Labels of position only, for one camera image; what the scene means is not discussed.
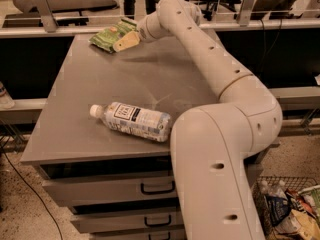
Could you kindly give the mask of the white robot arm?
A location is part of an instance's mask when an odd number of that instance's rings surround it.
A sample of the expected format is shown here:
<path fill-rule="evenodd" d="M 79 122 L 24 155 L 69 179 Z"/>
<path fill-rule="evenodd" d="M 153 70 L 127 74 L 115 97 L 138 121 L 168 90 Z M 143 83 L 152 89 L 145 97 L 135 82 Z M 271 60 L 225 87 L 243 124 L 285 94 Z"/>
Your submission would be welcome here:
<path fill-rule="evenodd" d="M 160 0 L 137 24 L 144 42 L 175 36 L 217 101 L 175 121 L 173 174 L 187 240 L 265 240 L 244 161 L 271 145 L 282 110 L 269 89 L 220 43 L 200 29 L 199 8 Z"/>

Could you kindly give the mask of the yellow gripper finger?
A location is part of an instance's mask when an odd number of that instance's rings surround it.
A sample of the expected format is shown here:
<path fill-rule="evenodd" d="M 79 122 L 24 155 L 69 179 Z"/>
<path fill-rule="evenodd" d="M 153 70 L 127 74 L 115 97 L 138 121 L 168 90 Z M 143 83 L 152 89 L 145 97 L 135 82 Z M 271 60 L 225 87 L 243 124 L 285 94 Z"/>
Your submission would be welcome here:
<path fill-rule="evenodd" d="M 134 47 L 139 43 L 140 39 L 138 33 L 136 31 L 130 31 L 113 44 L 113 49 L 116 52 L 120 52 L 128 48 Z"/>

